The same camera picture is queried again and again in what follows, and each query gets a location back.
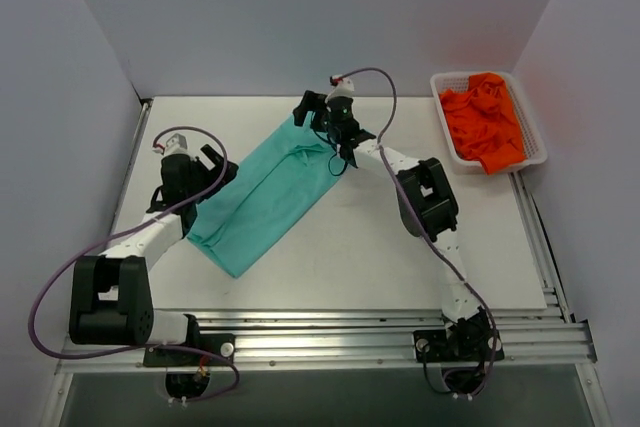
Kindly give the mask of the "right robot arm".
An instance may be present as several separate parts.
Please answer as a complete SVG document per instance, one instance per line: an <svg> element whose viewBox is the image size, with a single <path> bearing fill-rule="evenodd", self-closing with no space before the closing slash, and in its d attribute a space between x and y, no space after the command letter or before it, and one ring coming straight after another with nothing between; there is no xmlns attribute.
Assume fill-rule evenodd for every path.
<svg viewBox="0 0 640 427"><path fill-rule="evenodd" d="M439 160L420 160L381 146L363 129L347 94L304 92L293 110L294 124L310 123L346 165L388 176L394 183L405 229L426 242L439 259L440 306L449 330L444 347L455 359L469 358L480 347L479 334L495 338L492 314L470 285L457 237L459 206Z"/></svg>

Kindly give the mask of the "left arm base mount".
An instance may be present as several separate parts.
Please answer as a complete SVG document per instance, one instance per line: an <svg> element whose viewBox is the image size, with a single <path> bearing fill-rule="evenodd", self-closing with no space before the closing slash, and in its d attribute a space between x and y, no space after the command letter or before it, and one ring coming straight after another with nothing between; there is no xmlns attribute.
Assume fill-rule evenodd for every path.
<svg viewBox="0 0 640 427"><path fill-rule="evenodd" d="M211 400L234 391L240 383L240 373L234 363L236 336L230 333L203 334L184 345L149 347L142 366L163 368L162 383L171 401L183 404ZM215 387L213 368L226 368L232 380Z"/></svg>

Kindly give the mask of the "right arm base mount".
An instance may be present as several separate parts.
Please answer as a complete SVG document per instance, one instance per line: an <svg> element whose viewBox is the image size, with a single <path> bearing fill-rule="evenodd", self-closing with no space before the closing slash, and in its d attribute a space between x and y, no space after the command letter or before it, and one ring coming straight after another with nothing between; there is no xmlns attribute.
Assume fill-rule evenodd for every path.
<svg viewBox="0 0 640 427"><path fill-rule="evenodd" d="M500 337L490 334L460 338L445 330L416 330L412 337L416 362L437 395L473 400L485 389L493 366L505 359Z"/></svg>

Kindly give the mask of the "teal t-shirt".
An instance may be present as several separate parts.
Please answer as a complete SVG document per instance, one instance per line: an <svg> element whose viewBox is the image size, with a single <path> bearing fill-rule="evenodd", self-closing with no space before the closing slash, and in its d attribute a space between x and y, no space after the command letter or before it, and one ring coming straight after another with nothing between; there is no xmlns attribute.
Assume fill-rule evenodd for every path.
<svg viewBox="0 0 640 427"><path fill-rule="evenodd" d="M242 276L338 182L333 154L309 121L283 122L240 162L233 181L198 205L187 239L228 275Z"/></svg>

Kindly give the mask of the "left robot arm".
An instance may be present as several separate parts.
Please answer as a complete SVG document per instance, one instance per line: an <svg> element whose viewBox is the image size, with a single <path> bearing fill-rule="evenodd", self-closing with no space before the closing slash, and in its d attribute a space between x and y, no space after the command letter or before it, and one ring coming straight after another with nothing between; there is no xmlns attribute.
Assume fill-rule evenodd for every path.
<svg viewBox="0 0 640 427"><path fill-rule="evenodd" d="M212 163L177 147L161 160L161 184L143 217L151 224L95 256L74 265L69 335L76 345L166 344L179 366L194 364L202 352L187 314L153 306L149 271L195 223L197 205L233 181L238 165L210 145L201 148Z"/></svg>

